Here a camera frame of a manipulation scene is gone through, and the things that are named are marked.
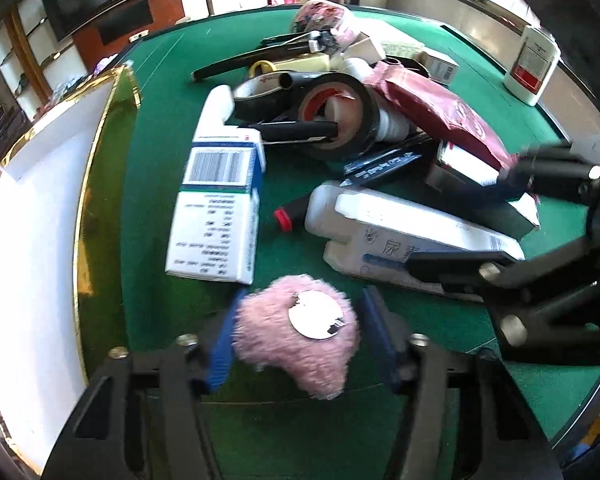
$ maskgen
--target white bottle with red label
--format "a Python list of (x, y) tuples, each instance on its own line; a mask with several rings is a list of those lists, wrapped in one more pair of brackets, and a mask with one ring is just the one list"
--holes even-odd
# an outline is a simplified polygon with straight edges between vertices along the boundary
[(527, 25), (522, 48), (504, 76), (504, 86), (523, 103), (535, 106), (560, 60), (560, 48), (544, 28)]

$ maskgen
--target pink fluffy plush toy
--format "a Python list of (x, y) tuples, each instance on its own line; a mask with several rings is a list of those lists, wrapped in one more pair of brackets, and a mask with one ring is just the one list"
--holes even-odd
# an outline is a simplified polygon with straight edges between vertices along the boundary
[(333, 399), (358, 349), (356, 314), (328, 283), (307, 274), (283, 276), (241, 301), (234, 349), (257, 367), (282, 368), (312, 397)]

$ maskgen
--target red label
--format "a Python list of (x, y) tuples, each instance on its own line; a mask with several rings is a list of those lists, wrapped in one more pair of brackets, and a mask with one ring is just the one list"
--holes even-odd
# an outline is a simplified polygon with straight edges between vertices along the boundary
[(513, 79), (519, 82), (527, 90), (533, 92), (534, 94), (538, 93), (538, 90), (540, 89), (540, 80), (527, 72), (520, 65), (517, 65), (511, 71), (511, 75), (513, 76)]

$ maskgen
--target green table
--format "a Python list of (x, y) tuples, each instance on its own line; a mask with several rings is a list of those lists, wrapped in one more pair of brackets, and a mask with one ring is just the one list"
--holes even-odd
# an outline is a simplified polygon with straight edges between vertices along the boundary
[[(206, 94), (216, 85), (235, 86), (238, 70), (192, 83), (192, 70), (255, 48), (261, 38), (284, 33), (290, 8), (218, 16), (189, 23), (136, 45), (125, 59), (134, 64), (143, 101), (126, 158), (120, 213), (121, 313), (91, 314), (83, 324), (86, 365), (93, 370), (110, 346), (126, 343), (135, 351), (162, 348), (182, 333), (196, 332), (211, 313), (228, 305), (236, 287), (167, 276), (164, 261), (171, 215)], [(463, 97), (499, 134), (510, 152), (557, 140), (537, 108), (523, 105), (502, 86), (502, 73), (470, 44), (439, 23), (378, 11), (381, 18), (446, 52), (460, 65), (451, 89)], [(309, 273), (357, 298), (365, 284), (332, 270), (323, 260), (326, 240), (306, 232), (281, 234), (272, 218), (282, 203), (311, 191), (334, 174), (320, 162), (289, 148), (267, 150), (262, 189), (256, 272), (252, 289), (284, 274)], [(408, 190), (389, 186), (408, 198)], [(527, 257), (550, 250), (582, 232), (584, 209), (543, 199), (542, 229), (522, 241)], [(494, 346), (484, 307), (381, 286), (388, 306), (414, 332), (429, 335), (456, 351)], [(88, 314), (81, 313), (85, 319)], [(107, 333), (102, 327), (109, 326)], [(111, 334), (117, 334), (116, 340)], [(547, 437), (559, 434), (600, 379), (600, 367), (508, 364)], [(221, 391), (204, 403), (222, 471), (229, 479), (259, 477), (311, 479), (381, 478), (395, 437), (402, 400), (380, 383), (364, 342), (350, 363), (345, 392), (331, 401), (307, 398), (280, 370), (255, 372), (236, 363)]]

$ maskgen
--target bottle label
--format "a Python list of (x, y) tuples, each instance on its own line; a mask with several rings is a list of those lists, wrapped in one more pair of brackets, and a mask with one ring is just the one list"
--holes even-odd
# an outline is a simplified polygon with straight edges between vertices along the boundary
[(511, 76), (524, 88), (537, 94), (552, 61), (553, 58), (548, 59), (545, 48), (535, 41), (526, 40), (518, 59), (513, 64)]

